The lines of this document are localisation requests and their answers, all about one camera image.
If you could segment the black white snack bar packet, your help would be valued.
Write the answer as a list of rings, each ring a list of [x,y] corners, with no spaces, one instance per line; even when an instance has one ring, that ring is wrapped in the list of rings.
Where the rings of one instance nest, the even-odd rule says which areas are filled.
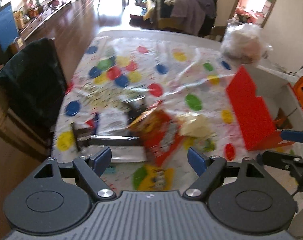
[[[126,126],[129,126],[146,109],[145,96],[141,95],[134,99],[121,98],[121,103],[128,107],[126,112]],[[77,151],[83,152],[90,146],[110,147],[112,150],[120,150],[112,153],[113,163],[143,163],[147,161],[145,148],[139,137],[132,132],[123,129],[125,135],[117,132],[115,135],[96,135],[93,128],[77,128],[75,122],[71,123],[71,130]]]

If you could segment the pale yellow snack wrapper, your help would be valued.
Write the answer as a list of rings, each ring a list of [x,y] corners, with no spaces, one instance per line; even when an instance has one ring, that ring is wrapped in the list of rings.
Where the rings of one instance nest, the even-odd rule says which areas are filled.
[[[208,118],[203,114],[188,112],[177,116],[180,124],[179,134],[185,137],[207,138],[212,130]]]

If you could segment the yellow green snack packet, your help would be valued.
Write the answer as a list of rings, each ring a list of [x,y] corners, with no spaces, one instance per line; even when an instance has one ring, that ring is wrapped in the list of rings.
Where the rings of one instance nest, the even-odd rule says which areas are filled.
[[[161,168],[144,164],[132,176],[132,184],[136,191],[169,191],[174,178],[173,168]]]

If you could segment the red orange chip bag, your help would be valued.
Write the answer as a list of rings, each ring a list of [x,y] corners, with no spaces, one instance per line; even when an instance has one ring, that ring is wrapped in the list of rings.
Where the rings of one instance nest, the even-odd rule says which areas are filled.
[[[161,167],[179,149],[183,141],[179,121],[165,111],[157,101],[128,125],[128,130],[140,138],[149,160]]]

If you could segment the blue grey snack packet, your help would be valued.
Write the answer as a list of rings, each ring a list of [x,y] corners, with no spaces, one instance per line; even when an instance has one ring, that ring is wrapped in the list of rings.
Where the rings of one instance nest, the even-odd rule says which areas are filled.
[[[127,136],[129,134],[128,116],[115,108],[94,113],[87,124],[90,126],[90,135]]]

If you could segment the red cardboard shoe box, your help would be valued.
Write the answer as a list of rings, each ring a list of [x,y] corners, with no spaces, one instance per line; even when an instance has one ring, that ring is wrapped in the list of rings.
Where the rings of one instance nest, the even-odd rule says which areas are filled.
[[[240,66],[226,88],[248,151],[293,144],[284,129],[303,131],[303,109],[293,86],[282,73]]]

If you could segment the balloon birthday tablecloth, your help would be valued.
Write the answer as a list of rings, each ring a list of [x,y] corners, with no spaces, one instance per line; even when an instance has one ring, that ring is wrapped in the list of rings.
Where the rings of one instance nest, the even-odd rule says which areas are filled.
[[[147,38],[135,32],[124,37],[103,32],[96,37],[81,59],[68,89],[55,127],[52,156],[60,163],[70,163],[79,156],[91,156],[104,147],[90,146],[78,152],[71,130],[90,127],[94,113],[115,108],[126,113],[121,98],[145,96],[147,108],[162,101],[167,113],[178,115],[195,112],[208,118],[212,133],[207,138],[183,136],[179,149],[161,168],[173,168],[171,190],[185,191],[196,180],[187,160],[190,147],[206,156],[217,155],[227,161],[253,159],[265,150],[248,151],[226,88],[241,64],[212,49],[212,42],[197,37],[156,33]],[[282,73],[293,85],[297,77]],[[270,148],[303,157],[303,143]],[[113,163],[102,179],[116,193],[133,191],[132,176],[143,163]]]

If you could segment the clear plastic bag with food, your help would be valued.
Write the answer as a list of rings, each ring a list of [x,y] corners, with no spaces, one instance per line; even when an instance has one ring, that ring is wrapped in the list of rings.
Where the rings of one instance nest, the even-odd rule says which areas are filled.
[[[273,47],[262,38],[262,28],[253,23],[227,25],[221,44],[225,57],[241,64],[256,64],[266,59]]]

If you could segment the dark chair with black cloth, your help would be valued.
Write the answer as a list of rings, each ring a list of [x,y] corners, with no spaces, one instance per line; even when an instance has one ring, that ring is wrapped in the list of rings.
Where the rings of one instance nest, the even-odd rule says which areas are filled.
[[[35,159],[49,157],[66,91],[54,39],[25,46],[0,70],[0,138]]]

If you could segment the sofa with piled clothes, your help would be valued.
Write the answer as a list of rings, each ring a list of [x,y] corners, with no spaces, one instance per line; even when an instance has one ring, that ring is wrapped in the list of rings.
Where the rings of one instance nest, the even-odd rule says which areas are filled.
[[[205,37],[214,27],[218,0],[146,0],[144,21],[157,30]]]

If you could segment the blue panel black cabinet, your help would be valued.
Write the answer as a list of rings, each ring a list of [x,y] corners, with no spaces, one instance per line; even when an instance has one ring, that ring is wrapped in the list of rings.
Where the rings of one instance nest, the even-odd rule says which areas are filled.
[[[11,2],[0,7],[0,65],[9,60],[8,47],[19,37]]]

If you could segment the wooden tv cabinet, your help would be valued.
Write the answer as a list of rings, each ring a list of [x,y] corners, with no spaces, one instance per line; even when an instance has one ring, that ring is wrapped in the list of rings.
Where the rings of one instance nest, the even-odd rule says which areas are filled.
[[[54,14],[71,4],[72,0],[22,0],[21,6],[13,12],[19,36],[25,41]]]

